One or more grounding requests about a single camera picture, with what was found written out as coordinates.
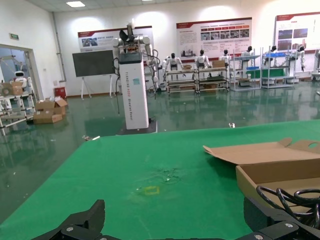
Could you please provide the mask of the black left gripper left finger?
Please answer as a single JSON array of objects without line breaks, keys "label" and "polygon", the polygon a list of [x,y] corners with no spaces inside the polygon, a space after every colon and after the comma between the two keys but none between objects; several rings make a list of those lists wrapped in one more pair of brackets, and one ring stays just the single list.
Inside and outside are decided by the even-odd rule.
[{"label": "black left gripper left finger", "polygon": [[36,240],[104,240],[105,201],[98,199],[90,209],[69,215],[57,228]]}]

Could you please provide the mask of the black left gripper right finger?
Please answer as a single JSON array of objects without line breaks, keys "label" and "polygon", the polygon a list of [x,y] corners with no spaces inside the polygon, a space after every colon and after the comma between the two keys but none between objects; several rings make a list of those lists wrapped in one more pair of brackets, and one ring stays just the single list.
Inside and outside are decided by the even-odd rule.
[{"label": "black left gripper right finger", "polygon": [[300,223],[287,212],[244,198],[243,215],[252,233],[240,240],[318,240],[320,231]]}]

